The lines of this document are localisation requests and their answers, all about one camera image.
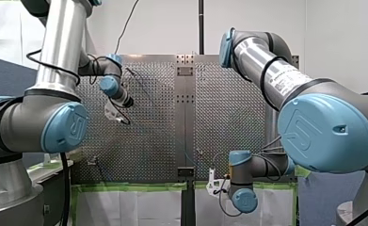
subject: black pole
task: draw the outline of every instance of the black pole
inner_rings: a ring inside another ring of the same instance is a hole
[[[199,0],[199,54],[204,55],[204,0]]]

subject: metal pegboard wall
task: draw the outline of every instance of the metal pegboard wall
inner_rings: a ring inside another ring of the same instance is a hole
[[[228,173],[228,153],[258,153],[264,144],[265,104],[259,89],[234,70],[223,69],[217,56],[196,56],[196,180],[208,180],[217,153],[217,177]]]
[[[104,116],[106,97],[98,83],[82,79],[78,91],[89,112],[84,159],[74,165],[74,184],[177,181],[174,119],[175,56],[123,57],[122,83],[134,106],[122,111],[131,125]]]

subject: label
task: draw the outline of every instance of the label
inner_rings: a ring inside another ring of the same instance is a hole
[[[271,86],[282,96],[288,94],[295,87],[310,81],[312,81],[312,79],[308,75],[301,73],[297,68],[291,65],[282,66],[281,69],[269,79]]]

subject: industrial robot arm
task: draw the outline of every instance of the industrial robot arm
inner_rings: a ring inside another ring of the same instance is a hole
[[[221,41],[220,65],[253,82],[279,111],[278,130],[287,153],[230,153],[229,197],[243,213],[257,207],[252,178],[276,176],[277,169],[290,173],[297,164],[318,172],[368,170],[368,93],[312,79],[288,60],[290,50],[275,34],[231,29]]]
[[[81,144],[88,112],[76,93],[80,76],[102,76],[100,89],[115,106],[134,103],[120,82],[120,58],[89,58],[82,50],[86,18],[99,1],[22,2],[46,32],[34,86],[24,97],[0,97],[0,226],[43,225],[41,187],[33,187],[22,153],[67,153]]]

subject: pegboard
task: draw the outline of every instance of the pegboard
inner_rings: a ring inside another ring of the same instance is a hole
[[[265,103],[260,90],[232,69],[219,66],[217,56],[196,58],[194,147],[196,180],[208,180],[217,153],[216,177],[228,173],[234,150],[258,153],[265,140]]]
[[[123,56],[122,83],[134,98],[123,109],[131,125],[104,116],[106,97],[82,79],[78,92],[89,112],[83,160],[72,168],[74,184],[101,181],[177,182],[178,168],[196,166],[207,180],[217,153],[217,177],[228,172],[228,153],[265,144],[265,103],[259,89],[218,56]],[[93,164],[93,158],[99,164]]]
[[[122,110],[130,125],[104,116],[107,99],[98,83],[92,86],[89,78],[84,78],[78,88],[89,112],[89,124],[83,160],[72,168],[74,184],[177,181],[175,56],[124,56],[123,62],[122,84],[135,101],[134,106]]]

